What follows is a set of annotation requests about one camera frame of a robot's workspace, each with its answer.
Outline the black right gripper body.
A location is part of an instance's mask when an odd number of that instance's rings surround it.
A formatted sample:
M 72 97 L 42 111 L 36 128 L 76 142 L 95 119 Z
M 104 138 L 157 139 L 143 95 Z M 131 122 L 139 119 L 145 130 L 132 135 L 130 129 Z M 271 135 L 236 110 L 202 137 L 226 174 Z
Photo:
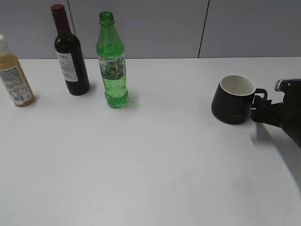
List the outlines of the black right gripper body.
M 301 89 L 294 93 L 284 93 L 278 111 L 280 128 L 301 147 Z

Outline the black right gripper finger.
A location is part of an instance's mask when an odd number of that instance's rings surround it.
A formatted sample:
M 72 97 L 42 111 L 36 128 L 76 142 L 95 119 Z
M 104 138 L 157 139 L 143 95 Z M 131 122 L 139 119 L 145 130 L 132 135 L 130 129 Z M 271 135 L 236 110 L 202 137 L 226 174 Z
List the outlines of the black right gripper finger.
M 253 109 L 260 110 L 269 108 L 272 105 L 272 100 L 255 95 L 253 100 Z
M 275 126 L 275 107 L 252 108 L 250 118 L 254 122 Z

